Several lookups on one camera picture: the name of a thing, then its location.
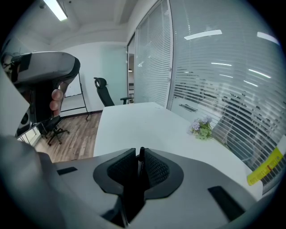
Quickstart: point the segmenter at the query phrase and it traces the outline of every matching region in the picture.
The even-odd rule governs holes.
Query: finger
[[[55,101],[61,101],[63,98],[63,92],[59,89],[55,89],[53,92],[52,92],[52,99],[55,100]]]
[[[60,108],[60,106],[61,106],[61,102],[59,102],[59,101],[52,100],[50,102],[50,109],[51,110],[57,110]]]
[[[59,109],[54,111],[54,117],[58,116],[59,114],[60,114],[60,110]]]

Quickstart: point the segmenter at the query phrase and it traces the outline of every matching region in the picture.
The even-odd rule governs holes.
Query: wooden floor
[[[93,157],[94,143],[101,113],[92,114],[85,121],[86,115],[63,119],[58,127],[66,132],[59,134],[62,144],[55,137],[51,146],[47,144],[48,139],[41,138],[35,148],[38,152],[47,153],[52,162],[70,161]]]

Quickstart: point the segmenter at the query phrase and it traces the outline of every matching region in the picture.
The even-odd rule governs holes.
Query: window blind
[[[239,1],[170,0],[170,6],[174,65],[168,108],[190,122],[211,116],[213,137],[255,170],[286,133],[279,42]],[[285,162],[262,179],[264,190]]]
[[[171,36],[167,1],[160,1],[135,34],[135,103],[167,106],[172,73]]]

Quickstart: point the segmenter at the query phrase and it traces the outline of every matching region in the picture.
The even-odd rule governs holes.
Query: white table
[[[125,148],[139,153],[141,146],[174,153],[215,167],[259,200],[262,182],[249,186],[246,177],[251,170],[216,140],[201,141],[187,134],[190,124],[153,102],[105,107],[93,156]]]

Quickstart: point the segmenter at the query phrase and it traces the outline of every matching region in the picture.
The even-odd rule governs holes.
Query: fluorescent light
[[[232,76],[227,76],[227,75],[222,75],[222,74],[220,74],[220,76],[226,76],[226,77],[230,77],[230,78],[233,78]]]
[[[272,42],[274,42],[274,43],[280,45],[280,44],[279,44],[279,41],[278,41],[275,37],[272,37],[272,36],[270,36],[270,35],[268,35],[268,34],[265,34],[265,33],[262,33],[262,32],[257,32],[257,36],[258,36],[259,38],[263,38],[263,39],[265,39],[265,40],[269,40],[269,41],[272,41]]]
[[[258,87],[256,84],[253,84],[253,83],[250,83],[250,82],[247,82],[247,81],[244,81],[244,82],[247,83],[247,84],[251,84],[251,85],[253,85],[253,86]]]
[[[55,16],[57,16],[57,18],[60,21],[62,21],[64,19],[67,19],[66,14],[64,13],[62,8],[60,7],[60,5],[57,2],[57,0],[44,0],[44,2],[48,5],[48,7],[51,9],[51,11],[53,11]]]
[[[205,36],[219,35],[219,34],[223,34],[221,30],[211,30],[211,31],[206,31],[206,32],[186,36],[184,38],[186,40],[191,40],[191,39],[195,39],[195,38],[201,38],[201,37],[205,37]]]
[[[227,66],[231,66],[231,64],[222,64],[222,63],[211,63],[211,64],[220,64],[220,65],[227,65]]]
[[[262,75],[262,76],[265,76],[265,77],[267,77],[268,79],[271,78],[270,76],[268,76],[268,75],[266,75],[266,74],[263,74],[263,73],[261,73],[261,72],[254,71],[254,70],[252,70],[252,69],[249,69],[249,71],[255,72],[255,73],[260,74],[260,75]]]

